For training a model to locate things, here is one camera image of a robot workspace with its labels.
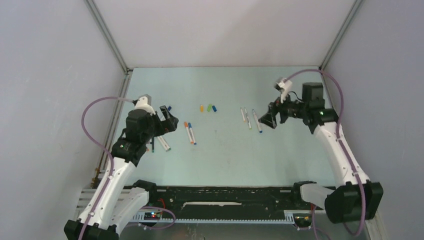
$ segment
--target gray wall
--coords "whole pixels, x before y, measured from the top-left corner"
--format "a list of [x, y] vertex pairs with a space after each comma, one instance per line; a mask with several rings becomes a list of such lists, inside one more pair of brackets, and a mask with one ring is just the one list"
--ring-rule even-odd
[[[81, 114], [123, 76], [84, 1], [0, 1], [0, 239], [65, 239], [100, 153]], [[99, 140], [113, 105], [87, 115]]]
[[356, 159], [384, 188], [379, 212], [393, 240], [423, 233], [423, 12], [424, 1], [366, 0], [326, 69], [344, 90]]

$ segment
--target white slatted panel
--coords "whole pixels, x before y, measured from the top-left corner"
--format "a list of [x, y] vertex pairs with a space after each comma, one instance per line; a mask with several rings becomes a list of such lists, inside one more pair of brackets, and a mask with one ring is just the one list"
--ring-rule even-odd
[[318, 66], [354, 0], [97, 0], [129, 67]]

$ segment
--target wall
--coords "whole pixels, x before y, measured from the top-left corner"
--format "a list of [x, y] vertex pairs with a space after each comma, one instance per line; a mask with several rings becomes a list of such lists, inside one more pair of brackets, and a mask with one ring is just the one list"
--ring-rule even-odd
[[[0, 3], [0, 239], [65, 239], [100, 150], [80, 122], [123, 72], [82, 0]], [[113, 102], [87, 114], [104, 140]]]
[[318, 66], [354, 0], [98, 0], [129, 67]]
[[379, 212], [393, 240], [422, 239], [423, 11], [423, 1], [365, 1], [326, 69], [344, 90], [356, 159], [384, 188]]

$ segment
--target table surface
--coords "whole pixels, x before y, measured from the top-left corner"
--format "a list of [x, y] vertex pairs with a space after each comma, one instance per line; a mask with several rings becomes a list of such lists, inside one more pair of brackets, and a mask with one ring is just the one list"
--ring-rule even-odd
[[[289, 118], [276, 129], [262, 125], [263, 133], [259, 133], [252, 115], [255, 109], [260, 118], [279, 96], [273, 87], [279, 77], [305, 68], [310, 67], [134, 69], [126, 97], [149, 94], [159, 116], [159, 106], [170, 105], [179, 124], [175, 132], [164, 136], [171, 151], [165, 152], [156, 140], [154, 153], [144, 154], [127, 183], [142, 179], [169, 186], [257, 187], [311, 180], [334, 186], [328, 155], [301, 119]], [[292, 90], [301, 98], [303, 83], [322, 79], [318, 73], [307, 72], [292, 81]], [[215, 105], [217, 112], [207, 112], [209, 104]], [[251, 130], [243, 122], [240, 107], [247, 108]], [[115, 140], [133, 108], [124, 105]], [[184, 122], [191, 123], [197, 145], [190, 144]]]

